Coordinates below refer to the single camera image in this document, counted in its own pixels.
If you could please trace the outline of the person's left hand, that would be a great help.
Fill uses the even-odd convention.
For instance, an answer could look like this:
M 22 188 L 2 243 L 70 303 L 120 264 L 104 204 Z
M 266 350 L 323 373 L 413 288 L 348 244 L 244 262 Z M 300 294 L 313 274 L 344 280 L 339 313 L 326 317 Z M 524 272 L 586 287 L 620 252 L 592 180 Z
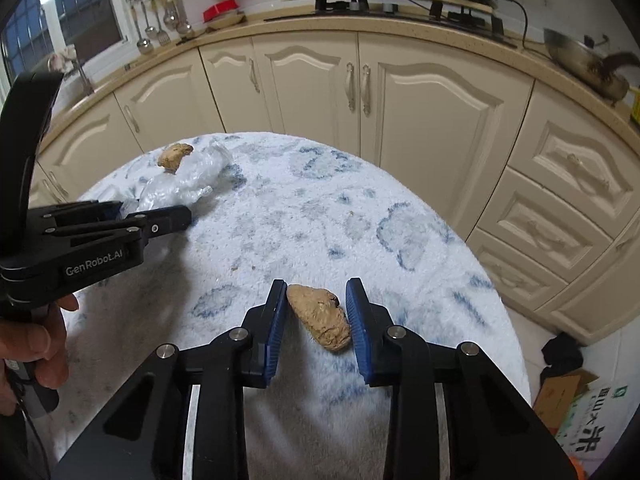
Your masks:
M 74 294 L 56 300 L 41 323 L 1 321 L 1 359 L 34 362 L 37 382 L 57 389 L 70 376 L 66 356 L 67 332 L 62 311 L 75 312 L 79 304 Z

